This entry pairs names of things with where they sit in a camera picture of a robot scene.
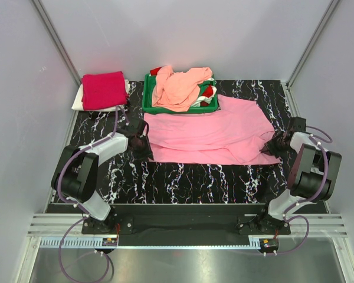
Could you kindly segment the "pink t shirt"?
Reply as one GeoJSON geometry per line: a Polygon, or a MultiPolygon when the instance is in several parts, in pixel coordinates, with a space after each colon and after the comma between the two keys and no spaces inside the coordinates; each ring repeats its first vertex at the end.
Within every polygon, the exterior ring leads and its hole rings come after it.
{"type": "Polygon", "coordinates": [[[278,157],[261,152],[274,127],[255,101],[218,97],[208,114],[148,114],[153,159],[160,163],[270,165],[278,157]]]}

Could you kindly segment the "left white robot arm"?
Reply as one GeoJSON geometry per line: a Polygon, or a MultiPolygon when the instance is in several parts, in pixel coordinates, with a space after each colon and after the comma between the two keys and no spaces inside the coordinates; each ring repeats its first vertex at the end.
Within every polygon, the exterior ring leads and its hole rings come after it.
{"type": "Polygon", "coordinates": [[[148,133],[148,123],[136,119],[91,144],[66,146],[53,174],[51,187],[63,202],[79,207],[95,219],[95,227],[100,232],[110,233],[116,220],[110,215],[110,205],[96,191],[98,169],[128,150],[137,159],[153,159],[148,133]]]}

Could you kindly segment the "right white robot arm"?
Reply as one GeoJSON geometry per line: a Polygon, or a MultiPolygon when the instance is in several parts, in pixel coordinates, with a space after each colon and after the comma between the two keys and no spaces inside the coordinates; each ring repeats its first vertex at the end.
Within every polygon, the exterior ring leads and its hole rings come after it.
{"type": "Polygon", "coordinates": [[[300,207],[331,197],[342,161],[341,154],[323,146],[332,142],[325,131],[308,126],[304,118],[293,117],[285,132],[265,143],[262,153],[279,157],[282,152],[295,151],[297,157],[287,178],[287,189],[257,216],[256,227],[261,233],[272,232],[300,207]]]}

